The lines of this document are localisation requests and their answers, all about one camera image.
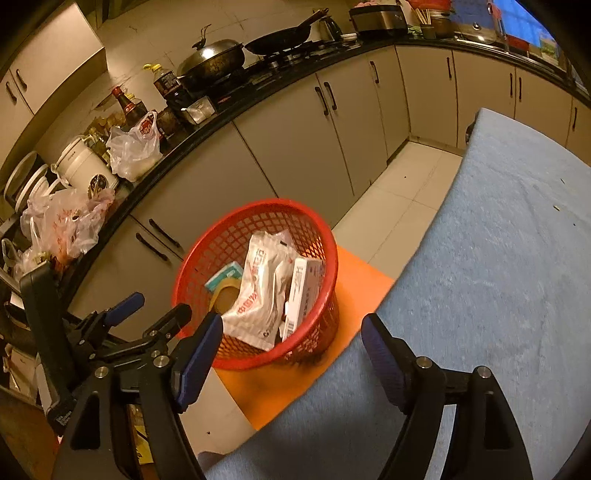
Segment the teal tissue pack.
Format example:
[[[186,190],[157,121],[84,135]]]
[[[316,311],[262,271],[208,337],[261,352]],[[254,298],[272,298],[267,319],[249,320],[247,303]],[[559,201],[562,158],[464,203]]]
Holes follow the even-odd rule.
[[[221,269],[219,269],[216,273],[214,273],[211,276],[211,278],[209,278],[205,282],[204,287],[209,292],[214,292],[215,289],[217,288],[218,284],[222,280],[225,280],[228,278],[240,280],[240,279],[242,279],[242,275],[243,275],[242,265],[240,265],[236,261],[232,261],[232,262],[229,262],[228,264],[224,265],[223,267],[221,267]]]

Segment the orange stool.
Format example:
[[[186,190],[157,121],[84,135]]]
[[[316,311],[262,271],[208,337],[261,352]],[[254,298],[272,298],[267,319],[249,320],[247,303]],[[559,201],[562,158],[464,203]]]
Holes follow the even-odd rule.
[[[339,273],[335,294],[339,329],[334,341],[314,362],[270,364],[243,371],[216,371],[250,425],[262,429],[304,395],[360,331],[363,316],[377,310],[394,279],[361,258],[338,248]]]

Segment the red plastic mesh basket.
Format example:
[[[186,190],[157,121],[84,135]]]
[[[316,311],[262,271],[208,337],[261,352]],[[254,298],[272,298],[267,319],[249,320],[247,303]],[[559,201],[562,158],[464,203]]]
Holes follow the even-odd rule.
[[[263,351],[225,334],[213,365],[223,370],[249,370],[276,364],[311,363],[329,348],[339,329],[335,296],[339,258],[331,228],[307,206],[288,199],[264,199],[239,207],[220,218],[198,238],[179,268],[172,303],[191,307],[192,318],[178,333],[180,339],[197,330],[211,307],[205,282],[232,261],[245,261],[249,238],[256,231],[287,230],[298,254],[325,262],[325,276],[315,306],[286,341]]]

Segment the pink printed plastic bag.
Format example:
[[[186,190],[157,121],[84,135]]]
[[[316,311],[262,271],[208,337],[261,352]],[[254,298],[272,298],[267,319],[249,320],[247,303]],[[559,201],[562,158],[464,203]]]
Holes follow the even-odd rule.
[[[97,244],[114,199],[115,190],[111,188],[91,197],[68,188],[29,200],[20,219],[21,230],[31,241],[21,257],[24,270],[43,260],[65,268],[85,255]]]

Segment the white red-lettered packet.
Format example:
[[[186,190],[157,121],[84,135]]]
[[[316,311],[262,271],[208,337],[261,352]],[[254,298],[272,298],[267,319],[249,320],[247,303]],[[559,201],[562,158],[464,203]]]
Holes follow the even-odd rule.
[[[259,350],[273,349],[297,257],[290,231],[252,234],[238,297],[222,315],[226,335]]]

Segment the white narrow carton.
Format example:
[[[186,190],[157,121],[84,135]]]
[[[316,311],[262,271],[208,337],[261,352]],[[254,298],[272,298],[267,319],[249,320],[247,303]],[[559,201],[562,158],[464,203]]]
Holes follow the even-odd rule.
[[[304,322],[315,306],[325,276],[325,262],[318,258],[297,257],[294,261],[290,295],[284,309],[284,322],[280,327],[280,339],[286,341]]]

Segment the white rice cooker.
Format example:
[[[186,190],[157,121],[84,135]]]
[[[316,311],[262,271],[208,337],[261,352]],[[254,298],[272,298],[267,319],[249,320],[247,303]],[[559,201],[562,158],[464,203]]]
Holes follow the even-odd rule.
[[[119,180],[87,140],[86,136],[75,136],[50,169],[64,186],[93,198],[103,190],[115,190]]]

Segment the white plastic bag on counter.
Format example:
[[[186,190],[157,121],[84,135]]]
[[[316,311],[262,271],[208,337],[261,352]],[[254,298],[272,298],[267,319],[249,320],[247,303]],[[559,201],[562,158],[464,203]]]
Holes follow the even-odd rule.
[[[124,132],[113,127],[106,142],[113,174],[136,182],[162,158],[157,113],[150,110],[134,127]]]

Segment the dark sauce bottle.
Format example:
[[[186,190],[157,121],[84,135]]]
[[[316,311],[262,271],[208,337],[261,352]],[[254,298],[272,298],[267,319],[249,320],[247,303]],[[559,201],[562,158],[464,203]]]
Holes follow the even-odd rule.
[[[142,101],[138,103],[132,101],[119,86],[115,86],[112,91],[112,95],[119,103],[124,117],[125,125],[128,129],[137,125],[142,118],[147,114],[147,109]]]

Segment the small clear container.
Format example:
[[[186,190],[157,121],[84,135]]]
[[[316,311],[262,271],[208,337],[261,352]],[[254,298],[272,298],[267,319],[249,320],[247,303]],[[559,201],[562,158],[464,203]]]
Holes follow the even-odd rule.
[[[211,99],[207,96],[201,97],[195,100],[192,104],[183,107],[181,112],[185,119],[194,126],[204,123],[207,119],[216,114],[214,105],[211,103]]]

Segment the oil bottle yellow cap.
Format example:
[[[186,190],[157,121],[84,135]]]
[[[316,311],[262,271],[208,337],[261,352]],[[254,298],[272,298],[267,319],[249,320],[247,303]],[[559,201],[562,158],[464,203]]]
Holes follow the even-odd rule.
[[[142,69],[153,74],[153,85],[169,107],[181,110],[193,103],[190,93],[171,70],[158,63],[144,64]]]

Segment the steel wok with lid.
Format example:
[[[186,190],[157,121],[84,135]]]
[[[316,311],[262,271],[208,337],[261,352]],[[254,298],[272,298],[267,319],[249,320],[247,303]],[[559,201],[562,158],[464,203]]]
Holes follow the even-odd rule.
[[[207,42],[206,33],[211,24],[200,29],[200,38],[191,48],[193,52],[179,65],[176,77],[187,88],[197,90],[215,83],[242,69],[245,63],[243,45],[233,39]]]

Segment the steel rice cooker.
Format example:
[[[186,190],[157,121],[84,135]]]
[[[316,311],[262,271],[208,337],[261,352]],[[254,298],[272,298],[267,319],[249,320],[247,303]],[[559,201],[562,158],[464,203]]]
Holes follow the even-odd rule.
[[[398,4],[366,2],[349,9],[349,18],[362,40],[405,38],[408,35],[407,20]]]

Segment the window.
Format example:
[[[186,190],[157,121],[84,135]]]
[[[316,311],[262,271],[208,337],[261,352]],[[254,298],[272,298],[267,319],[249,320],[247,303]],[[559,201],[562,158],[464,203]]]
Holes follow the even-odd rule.
[[[558,49],[549,31],[518,1],[455,0],[452,21],[462,37],[481,43],[502,43],[502,34],[516,37],[541,50]]]

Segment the upper wall cabinet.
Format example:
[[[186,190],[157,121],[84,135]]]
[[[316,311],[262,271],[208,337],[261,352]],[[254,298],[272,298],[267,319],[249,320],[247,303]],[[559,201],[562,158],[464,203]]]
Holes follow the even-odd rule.
[[[68,105],[107,71],[105,47],[67,1],[31,34],[1,79],[1,182]]]

